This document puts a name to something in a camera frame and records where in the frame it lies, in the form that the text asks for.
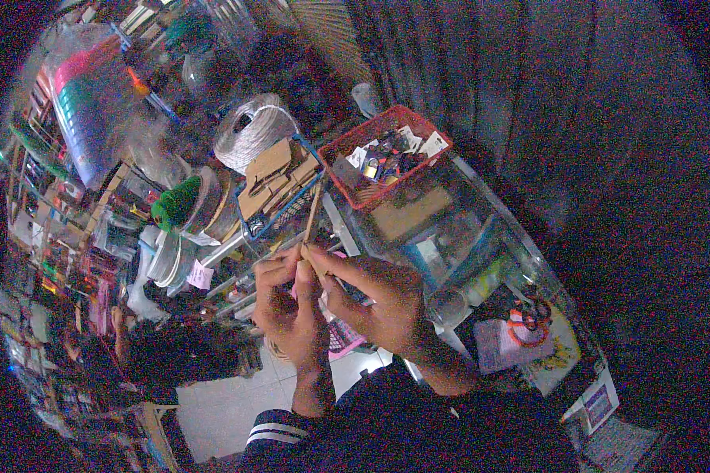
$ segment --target red basket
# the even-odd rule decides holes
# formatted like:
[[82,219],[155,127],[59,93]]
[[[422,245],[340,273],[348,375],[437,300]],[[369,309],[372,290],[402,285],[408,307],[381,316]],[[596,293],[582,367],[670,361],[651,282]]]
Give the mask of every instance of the red basket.
[[[341,153],[342,155],[348,156],[353,152],[356,146],[364,146],[383,132],[402,128],[406,125],[410,125],[410,129],[413,130],[413,135],[420,136],[425,140],[431,136],[433,132],[437,132],[439,136],[447,142],[448,146],[434,156],[424,160],[409,172],[401,175],[397,182],[385,186],[363,201],[358,200],[356,196],[350,194],[348,187],[344,185],[341,179],[331,170],[331,165],[334,163],[334,160],[336,160],[337,154]],[[349,132],[344,133],[328,145],[324,145],[318,150],[318,156],[323,161],[326,172],[329,173],[334,185],[344,194],[352,208],[356,210],[371,210],[378,206],[385,195],[391,194],[397,187],[405,184],[410,179],[414,179],[413,176],[422,173],[426,167],[434,166],[437,160],[441,159],[445,151],[452,148],[452,145],[453,142],[443,132],[439,131],[432,122],[403,105],[395,105],[384,113],[376,115],[367,122],[352,128]]]

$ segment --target glass display case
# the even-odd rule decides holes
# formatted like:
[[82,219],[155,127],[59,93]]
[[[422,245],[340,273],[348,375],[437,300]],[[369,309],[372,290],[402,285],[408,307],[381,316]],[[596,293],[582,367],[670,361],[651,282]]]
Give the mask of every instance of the glass display case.
[[334,191],[323,204],[348,255],[364,253],[422,273],[428,313],[439,314],[432,320],[438,335],[469,363],[478,363],[476,324],[507,318],[511,304],[521,298],[547,302],[552,353],[499,373],[497,380],[506,388],[536,387],[565,409],[606,367],[594,336],[541,252],[459,157],[396,191],[371,213],[352,211]]

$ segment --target green yarn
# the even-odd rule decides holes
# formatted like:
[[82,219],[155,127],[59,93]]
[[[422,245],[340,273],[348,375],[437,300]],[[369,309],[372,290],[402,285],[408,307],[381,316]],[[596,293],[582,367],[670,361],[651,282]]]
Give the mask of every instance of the green yarn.
[[189,219],[194,201],[200,194],[201,181],[198,175],[191,176],[170,191],[164,191],[150,207],[153,219],[163,232],[170,232],[171,228],[184,225]]

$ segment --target price tag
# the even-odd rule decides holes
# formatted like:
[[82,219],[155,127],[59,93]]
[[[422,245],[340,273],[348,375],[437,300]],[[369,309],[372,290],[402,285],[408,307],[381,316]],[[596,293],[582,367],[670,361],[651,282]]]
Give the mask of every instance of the price tag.
[[421,138],[420,136],[413,135],[413,130],[410,129],[410,125],[406,125],[398,129],[398,133],[404,136],[407,139],[408,144],[410,145],[410,147],[405,150],[406,153],[415,153],[421,146],[423,138]]
[[433,132],[432,135],[426,140],[426,143],[424,143],[423,146],[421,146],[421,149],[418,150],[418,153],[426,153],[428,157],[432,157],[439,151],[445,149],[447,146],[449,145],[444,139],[442,139],[441,136],[439,136],[439,133]]
[[194,261],[192,270],[187,276],[187,282],[199,289],[210,289],[210,279],[213,278],[213,268],[206,268],[199,260]]
[[353,151],[353,153],[345,159],[350,161],[350,164],[352,164],[356,169],[361,169],[362,162],[366,159],[367,152],[368,151],[364,150],[360,146],[357,146],[355,147],[355,151]]

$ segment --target wooden stick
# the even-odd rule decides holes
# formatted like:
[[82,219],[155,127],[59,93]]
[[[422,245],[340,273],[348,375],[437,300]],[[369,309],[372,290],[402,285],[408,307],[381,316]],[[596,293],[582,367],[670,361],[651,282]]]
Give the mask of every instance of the wooden stick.
[[303,244],[306,244],[310,240],[310,230],[312,229],[312,221],[316,219],[316,212],[318,212],[318,200],[321,198],[321,190],[323,187],[322,181],[323,178],[319,179],[319,181],[313,187],[312,204],[310,205],[310,214],[308,215],[308,224],[305,228]]

